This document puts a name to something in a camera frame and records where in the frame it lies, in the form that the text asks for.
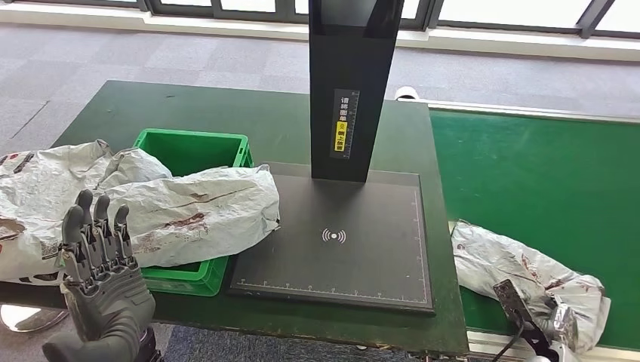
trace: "green plastic crate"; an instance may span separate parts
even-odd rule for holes
[[[156,157],[174,176],[186,176],[212,167],[253,167],[248,139],[241,134],[159,130],[148,128],[135,147]],[[193,296],[215,296],[220,291],[228,256],[162,268],[143,268],[150,290]]]

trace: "sticker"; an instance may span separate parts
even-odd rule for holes
[[[331,122],[329,152],[332,158],[349,159],[351,155],[359,98],[360,90],[336,89],[334,92],[334,119]]]
[[[346,140],[346,122],[338,121],[336,125],[336,142],[334,151],[344,152],[344,141]]]

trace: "crumpled plastic bag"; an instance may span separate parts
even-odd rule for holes
[[[113,155],[102,140],[20,152],[0,158],[0,281],[60,283],[62,220],[82,189],[92,190],[94,201],[111,197],[110,218],[129,206],[129,232],[143,267],[239,253],[278,224],[268,167],[172,178],[146,152]],[[25,279],[33,275],[43,278]]]
[[[535,314],[550,314],[544,300],[559,296],[576,314],[575,351],[582,354],[600,340],[611,300],[597,278],[572,271],[523,243],[462,220],[453,228],[451,243],[461,286],[497,299],[493,286],[510,279]]]
[[[106,190],[127,218],[141,266],[175,266],[240,253],[278,227],[279,196],[269,167],[214,168]]]

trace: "cable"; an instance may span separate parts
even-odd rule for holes
[[[525,330],[525,320],[522,319],[522,316],[520,315],[520,312],[518,312],[517,310],[514,311],[514,312],[518,315],[518,324],[520,325],[520,327],[518,328],[518,332],[516,333],[515,336],[513,336],[513,338],[511,338],[509,343],[507,343],[504,346],[504,348],[502,348],[502,350],[500,352],[498,352],[498,354],[496,354],[496,357],[494,357],[494,359],[491,360],[491,362],[498,362],[500,357],[502,357],[502,355],[505,354],[505,352],[507,352],[509,350],[509,348],[511,348],[511,346],[514,345],[514,343],[516,341],[518,341],[518,338],[520,338],[520,335]]]

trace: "green work surface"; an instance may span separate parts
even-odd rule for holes
[[[308,163],[308,106],[303,94],[108,82],[56,144],[102,137],[121,149],[145,127],[208,130],[248,135],[261,161]],[[428,132],[424,111],[415,103],[385,103],[371,168],[420,172],[431,157],[421,142]],[[640,243],[633,231],[640,205],[640,126],[443,110],[432,110],[431,119],[449,219],[508,235],[600,278],[612,299],[601,344],[640,349],[634,338]],[[425,204],[428,210],[429,200]],[[206,320],[281,335],[464,352],[463,321],[454,315],[458,292],[450,288],[451,245],[428,242],[428,248],[434,320],[225,296],[211,299],[207,310],[192,310],[202,299],[168,294],[158,312],[195,325]],[[10,297],[4,287],[0,300]],[[507,333],[497,302],[464,289],[462,296],[468,327]]]
[[[448,217],[596,276],[611,298],[600,345],[640,349],[640,124],[449,111],[431,119]],[[497,302],[461,290],[467,326],[508,330]]]
[[[435,316],[335,304],[248,297],[154,293],[155,318],[195,327],[226,328],[408,351],[465,354],[469,350],[444,199],[435,164],[427,106],[388,102],[381,116],[374,162],[381,170],[419,173],[422,180]],[[107,141],[131,147],[148,127],[240,133],[260,161],[309,163],[309,96],[163,84],[107,82],[55,146]],[[0,301],[63,306],[59,290],[0,284]]]

